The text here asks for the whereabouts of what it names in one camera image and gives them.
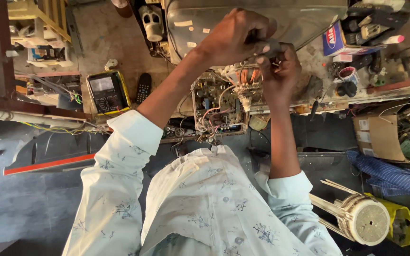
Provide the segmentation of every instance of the circuit board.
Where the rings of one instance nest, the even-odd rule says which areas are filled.
[[[197,80],[193,90],[196,130],[227,131],[243,124],[242,105],[231,86],[214,77]]]

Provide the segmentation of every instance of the white pipe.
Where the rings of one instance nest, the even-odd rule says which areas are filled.
[[[77,123],[68,120],[61,119],[51,119],[46,117],[38,117],[27,114],[20,114],[8,111],[0,110],[0,120],[5,121],[16,121],[16,122],[26,122],[26,123],[37,123],[37,124],[46,124],[53,126],[61,126],[67,128],[80,128],[83,126],[83,123]]]

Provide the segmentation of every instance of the yellow plastic bag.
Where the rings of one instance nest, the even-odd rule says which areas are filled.
[[[410,245],[410,210],[406,206],[377,198],[370,193],[365,193],[365,195],[381,202],[389,212],[390,227],[386,238],[401,247]]]

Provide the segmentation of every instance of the red stripe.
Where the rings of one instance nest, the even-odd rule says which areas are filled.
[[[76,162],[81,162],[81,161],[86,161],[94,158],[94,154],[89,154],[89,155],[83,155],[83,156],[77,156],[73,158],[68,158],[64,160],[56,160],[53,162],[48,162],[48,163],[43,163],[43,164],[37,164],[37,165],[30,165],[30,166],[24,166],[24,167],[18,167],[14,169],[7,169],[4,170],[3,175],[10,175],[10,174],[17,174],[17,173],[24,173],[24,172],[32,172],[36,171],[38,169],[45,169],[45,168],[50,168],[54,166],[60,166],[60,165],[66,165],[66,164],[72,164]]]

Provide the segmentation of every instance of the blue checkered cloth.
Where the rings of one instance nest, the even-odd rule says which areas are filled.
[[[410,169],[399,168],[351,150],[347,151],[347,157],[359,170],[371,175],[366,182],[380,189],[382,195],[410,195]]]

